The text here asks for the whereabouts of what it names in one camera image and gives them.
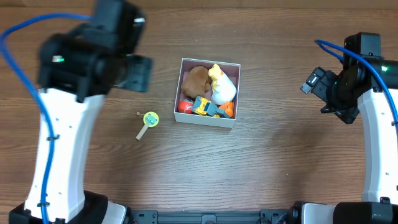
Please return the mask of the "brown plush toy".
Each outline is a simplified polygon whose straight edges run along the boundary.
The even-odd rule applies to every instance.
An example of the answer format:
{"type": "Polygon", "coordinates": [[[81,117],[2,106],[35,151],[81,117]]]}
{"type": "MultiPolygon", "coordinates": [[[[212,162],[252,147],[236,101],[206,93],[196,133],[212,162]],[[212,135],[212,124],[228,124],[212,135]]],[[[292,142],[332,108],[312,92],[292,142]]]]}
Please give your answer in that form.
{"type": "Polygon", "coordinates": [[[205,93],[210,90],[212,82],[208,72],[209,70],[203,66],[192,68],[182,82],[182,93],[190,98],[205,97],[205,93]]]}

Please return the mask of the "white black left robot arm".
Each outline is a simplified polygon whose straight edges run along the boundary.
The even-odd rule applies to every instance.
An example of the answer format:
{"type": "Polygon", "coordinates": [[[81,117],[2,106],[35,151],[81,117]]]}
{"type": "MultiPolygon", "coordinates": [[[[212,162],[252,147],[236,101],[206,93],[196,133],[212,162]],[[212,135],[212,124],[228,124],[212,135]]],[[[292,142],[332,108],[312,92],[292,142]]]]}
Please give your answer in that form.
{"type": "Polygon", "coordinates": [[[96,118],[113,88],[146,92],[152,60],[135,54],[144,13],[124,0],[98,1],[91,16],[64,34],[50,36],[39,52],[34,86],[1,52],[40,110],[34,179],[26,201],[9,212],[10,223],[132,223],[131,209],[83,188],[96,118]]]}

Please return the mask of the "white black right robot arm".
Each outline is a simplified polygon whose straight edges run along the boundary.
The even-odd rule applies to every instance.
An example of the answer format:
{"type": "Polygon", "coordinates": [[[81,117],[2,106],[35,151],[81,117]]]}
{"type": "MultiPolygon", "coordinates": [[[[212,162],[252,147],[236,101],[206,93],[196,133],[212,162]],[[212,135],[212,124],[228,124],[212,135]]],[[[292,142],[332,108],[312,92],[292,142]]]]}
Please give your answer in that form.
{"type": "Polygon", "coordinates": [[[325,102],[346,124],[361,116],[365,142],[365,181],[360,202],[327,205],[295,202],[282,223],[397,223],[397,62],[381,53],[381,36],[359,32],[342,47],[315,43],[343,66],[339,74],[317,67],[301,90],[325,102]]]}

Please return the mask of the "white yellow plush duck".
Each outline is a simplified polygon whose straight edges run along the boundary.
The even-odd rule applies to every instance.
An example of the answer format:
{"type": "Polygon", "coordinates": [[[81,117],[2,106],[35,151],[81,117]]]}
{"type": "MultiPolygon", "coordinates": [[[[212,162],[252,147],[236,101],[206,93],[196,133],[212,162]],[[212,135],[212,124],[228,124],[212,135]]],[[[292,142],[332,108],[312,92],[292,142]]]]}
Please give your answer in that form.
{"type": "Polygon", "coordinates": [[[226,114],[232,118],[234,115],[233,100],[237,93],[235,84],[229,79],[227,74],[222,71],[218,64],[214,64],[209,69],[208,75],[212,79],[211,101],[222,110],[225,110],[226,114]]]}

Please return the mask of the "yellow wooden rattle drum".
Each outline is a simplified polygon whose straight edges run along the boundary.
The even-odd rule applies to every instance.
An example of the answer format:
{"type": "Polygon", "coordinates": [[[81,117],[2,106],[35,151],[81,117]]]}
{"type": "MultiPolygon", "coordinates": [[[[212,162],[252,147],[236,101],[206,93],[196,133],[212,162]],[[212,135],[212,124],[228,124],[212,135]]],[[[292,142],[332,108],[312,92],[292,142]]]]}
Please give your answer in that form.
{"type": "Polygon", "coordinates": [[[144,126],[142,127],[142,129],[139,131],[139,133],[136,136],[136,139],[139,141],[149,128],[153,128],[158,125],[159,115],[153,111],[148,111],[145,114],[141,114],[141,113],[137,113],[137,114],[139,116],[143,115],[143,122],[144,122],[144,126]]]}

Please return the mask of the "red silver toy ball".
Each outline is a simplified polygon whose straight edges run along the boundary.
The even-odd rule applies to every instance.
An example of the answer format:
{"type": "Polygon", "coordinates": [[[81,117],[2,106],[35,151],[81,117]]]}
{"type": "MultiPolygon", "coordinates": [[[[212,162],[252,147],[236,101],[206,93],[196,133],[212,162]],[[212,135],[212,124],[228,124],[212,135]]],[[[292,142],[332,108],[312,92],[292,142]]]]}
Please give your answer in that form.
{"type": "Polygon", "coordinates": [[[185,113],[185,114],[192,114],[192,108],[194,105],[194,101],[191,99],[184,99],[178,104],[178,112],[185,113]]]}

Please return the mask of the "yellow blue toy excavator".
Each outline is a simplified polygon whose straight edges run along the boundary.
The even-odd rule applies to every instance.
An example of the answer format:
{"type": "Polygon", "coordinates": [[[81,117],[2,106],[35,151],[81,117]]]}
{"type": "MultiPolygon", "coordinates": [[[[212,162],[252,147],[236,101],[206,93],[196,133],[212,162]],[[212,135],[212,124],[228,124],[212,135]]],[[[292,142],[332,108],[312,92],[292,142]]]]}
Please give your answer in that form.
{"type": "Polygon", "coordinates": [[[207,98],[198,96],[192,106],[192,112],[202,116],[211,116],[216,118],[232,118],[233,103],[228,101],[222,106],[217,106],[207,98]]]}

